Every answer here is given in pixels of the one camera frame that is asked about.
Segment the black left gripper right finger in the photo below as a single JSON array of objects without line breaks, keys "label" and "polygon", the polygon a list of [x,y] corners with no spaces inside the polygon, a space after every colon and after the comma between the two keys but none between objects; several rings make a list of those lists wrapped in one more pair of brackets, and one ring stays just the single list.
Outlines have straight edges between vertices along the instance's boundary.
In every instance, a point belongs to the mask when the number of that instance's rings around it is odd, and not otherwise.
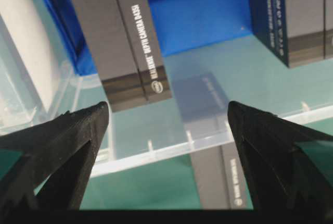
[{"label": "black left gripper right finger", "polygon": [[331,135],[237,101],[227,116],[256,210],[332,210]]}]

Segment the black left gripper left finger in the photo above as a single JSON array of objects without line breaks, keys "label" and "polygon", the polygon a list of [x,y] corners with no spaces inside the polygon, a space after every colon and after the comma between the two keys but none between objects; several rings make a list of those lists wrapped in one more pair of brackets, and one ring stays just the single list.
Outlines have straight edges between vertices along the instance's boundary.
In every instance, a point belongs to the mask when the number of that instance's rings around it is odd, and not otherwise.
[{"label": "black left gripper left finger", "polygon": [[99,102],[1,136],[1,150],[19,155],[1,178],[1,210],[79,209],[108,124]]}]

